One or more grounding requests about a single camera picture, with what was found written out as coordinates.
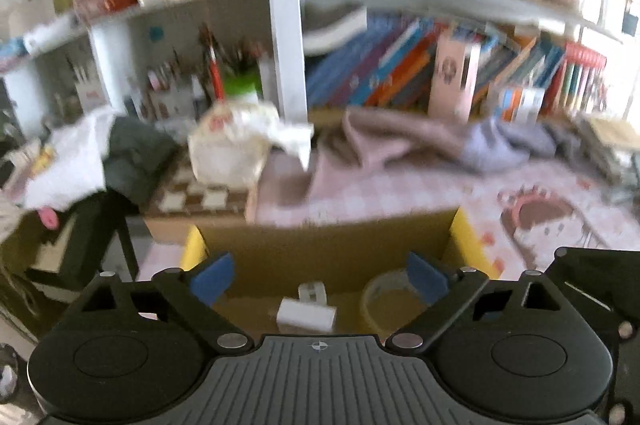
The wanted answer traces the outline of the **white power adapter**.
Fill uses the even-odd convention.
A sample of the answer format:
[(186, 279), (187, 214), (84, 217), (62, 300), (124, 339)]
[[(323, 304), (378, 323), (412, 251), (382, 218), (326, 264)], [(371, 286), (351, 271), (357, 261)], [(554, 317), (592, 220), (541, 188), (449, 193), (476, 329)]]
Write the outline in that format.
[(303, 283), (298, 297), (284, 297), (276, 313), (276, 323), (282, 333), (331, 333), (337, 308), (329, 305), (326, 286), (319, 281)]

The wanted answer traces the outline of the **purple grey towel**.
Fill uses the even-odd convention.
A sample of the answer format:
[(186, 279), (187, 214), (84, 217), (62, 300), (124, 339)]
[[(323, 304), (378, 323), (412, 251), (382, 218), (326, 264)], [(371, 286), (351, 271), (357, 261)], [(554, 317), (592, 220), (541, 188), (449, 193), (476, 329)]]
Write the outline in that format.
[(323, 130), (304, 199), (320, 200), (387, 165), (436, 159), (474, 174), (512, 170), (531, 159), (574, 160), (579, 139), (564, 124), (488, 118), (447, 122), (418, 113), (349, 108)]

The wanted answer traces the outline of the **red book set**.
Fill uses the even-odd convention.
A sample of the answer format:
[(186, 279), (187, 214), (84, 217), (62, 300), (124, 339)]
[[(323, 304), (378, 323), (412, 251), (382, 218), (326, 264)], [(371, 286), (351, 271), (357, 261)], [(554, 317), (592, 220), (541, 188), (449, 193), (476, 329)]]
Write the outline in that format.
[(564, 44), (564, 54), (546, 89), (540, 109), (541, 115), (556, 111), (578, 112), (585, 109), (588, 96), (608, 60), (579, 43)]

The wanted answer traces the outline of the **stack of papers and envelopes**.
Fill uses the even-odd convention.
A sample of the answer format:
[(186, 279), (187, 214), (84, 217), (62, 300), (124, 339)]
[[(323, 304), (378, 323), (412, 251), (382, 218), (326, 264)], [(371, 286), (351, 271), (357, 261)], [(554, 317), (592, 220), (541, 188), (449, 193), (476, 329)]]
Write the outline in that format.
[(639, 197), (639, 133), (624, 120), (579, 115), (574, 119), (585, 155), (620, 202)]

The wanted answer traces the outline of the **pink tall carton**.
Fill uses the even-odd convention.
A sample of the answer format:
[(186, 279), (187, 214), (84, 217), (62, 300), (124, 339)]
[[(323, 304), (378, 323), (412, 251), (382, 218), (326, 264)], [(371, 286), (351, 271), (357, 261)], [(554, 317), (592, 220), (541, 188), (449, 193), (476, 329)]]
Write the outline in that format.
[(427, 115), (449, 122), (468, 122), (479, 66), (480, 44), (441, 35), (437, 41)]

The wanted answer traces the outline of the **orange blue white box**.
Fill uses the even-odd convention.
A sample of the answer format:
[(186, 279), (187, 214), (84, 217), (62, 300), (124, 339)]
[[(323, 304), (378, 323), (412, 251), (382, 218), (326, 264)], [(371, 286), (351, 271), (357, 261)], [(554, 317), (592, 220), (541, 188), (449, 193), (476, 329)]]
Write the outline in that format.
[(543, 102), (543, 88), (491, 87), (485, 101), (485, 113), (506, 122), (532, 124), (537, 121)]

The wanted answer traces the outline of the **tape roll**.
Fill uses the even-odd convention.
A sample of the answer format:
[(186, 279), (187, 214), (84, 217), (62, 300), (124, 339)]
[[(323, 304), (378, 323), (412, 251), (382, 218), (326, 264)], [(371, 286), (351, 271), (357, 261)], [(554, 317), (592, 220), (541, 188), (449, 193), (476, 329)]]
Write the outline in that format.
[(363, 327), (386, 341), (428, 307), (409, 281), (405, 269), (387, 271), (368, 282), (360, 296)]

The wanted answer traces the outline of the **white bookshelf frame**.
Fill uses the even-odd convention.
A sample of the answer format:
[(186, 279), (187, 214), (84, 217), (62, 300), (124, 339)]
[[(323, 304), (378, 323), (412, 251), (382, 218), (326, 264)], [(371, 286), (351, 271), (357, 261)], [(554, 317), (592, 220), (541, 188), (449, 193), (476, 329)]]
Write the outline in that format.
[(20, 0), (1, 7), (1, 107), (27, 136), (109, 106), (160, 120), (250, 80), (282, 118), (349, 104), (427, 109), (442, 31), (483, 47), (473, 104), (533, 67), (541, 44), (582, 44), (632, 82), (624, 0)]

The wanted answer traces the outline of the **white cloth pile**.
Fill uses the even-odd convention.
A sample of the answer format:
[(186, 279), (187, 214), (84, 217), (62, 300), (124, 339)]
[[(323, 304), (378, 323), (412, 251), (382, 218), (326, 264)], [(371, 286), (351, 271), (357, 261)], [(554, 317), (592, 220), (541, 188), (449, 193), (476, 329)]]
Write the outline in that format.
[(103, 160), (118, 113), (96, 108), (73, 125), (55, 130), (48, 141), (53, 159), (26, 184), (23, 208), (66, 212), (75, 203), (106, 190)]

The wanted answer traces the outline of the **yellow cardboard box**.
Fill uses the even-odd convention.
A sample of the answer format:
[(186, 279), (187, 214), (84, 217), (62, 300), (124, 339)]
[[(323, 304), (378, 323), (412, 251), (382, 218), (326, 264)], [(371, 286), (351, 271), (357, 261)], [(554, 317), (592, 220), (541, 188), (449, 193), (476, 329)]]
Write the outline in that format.
[(378, 275), (405, 268), (411, 252), (446, 271), (471, 266), (491, 279), (501, 275), (461, 208), (296, 228), (194, 227), (181, 266), (190, 270), (209, 257), (232, 255), (234, 279), (213, 307), (252, 338), (280, 333), (280, 301), (312, 281), (326, 286), (337, 308), (335, 333), (370, 334), (360, 320), (361, 293)]

